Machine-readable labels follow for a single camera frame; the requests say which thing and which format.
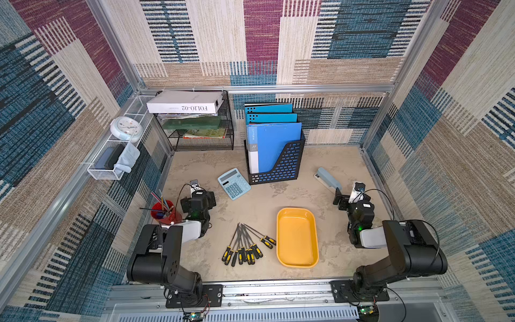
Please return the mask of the yellow plastic storage tray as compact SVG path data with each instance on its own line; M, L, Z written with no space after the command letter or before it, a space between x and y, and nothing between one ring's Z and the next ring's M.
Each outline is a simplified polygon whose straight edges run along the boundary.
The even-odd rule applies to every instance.
M277 214L276 256L289 268L313 268L319 262L314 214L308 209L287 207Z

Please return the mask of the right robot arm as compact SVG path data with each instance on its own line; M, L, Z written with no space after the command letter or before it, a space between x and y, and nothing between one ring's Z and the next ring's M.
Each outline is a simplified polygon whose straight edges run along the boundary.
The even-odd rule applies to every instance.
M345 210L347 233L360 249L386 248L388 255L373 264L356 268L351 280L331 282L336 303L358 305L366 301L388 301L387 286L412 277L443 275L448 261L433 226L421 219L385 220L374 228L375 206L365 191L344 195L335 189L333 204Z

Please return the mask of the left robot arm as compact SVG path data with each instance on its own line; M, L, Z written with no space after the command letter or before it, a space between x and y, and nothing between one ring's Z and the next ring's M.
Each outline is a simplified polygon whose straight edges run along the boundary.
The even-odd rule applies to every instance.
M181 199L182 210L187 214L184 222L145 225L127 267L127 280L163 287L168 309L208 309L210 296L217 291L204 286L201 275L181 266L180 259L184 243L206 234L209 211L215 206L212 191L197 189Z

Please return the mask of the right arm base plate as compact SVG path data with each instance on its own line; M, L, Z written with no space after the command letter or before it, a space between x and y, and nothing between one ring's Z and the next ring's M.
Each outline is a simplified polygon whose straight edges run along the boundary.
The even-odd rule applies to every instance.
M385 287L358 287L352 280L332 280L329 282L336 303L359 305L365 302L386 302L390 296Z

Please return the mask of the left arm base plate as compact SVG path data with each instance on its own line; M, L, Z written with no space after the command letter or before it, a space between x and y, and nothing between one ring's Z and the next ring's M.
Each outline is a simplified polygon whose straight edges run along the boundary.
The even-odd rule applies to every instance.
M165 288L164 297L167 309L221 307L223 301L222 284L204 284L192 293Z

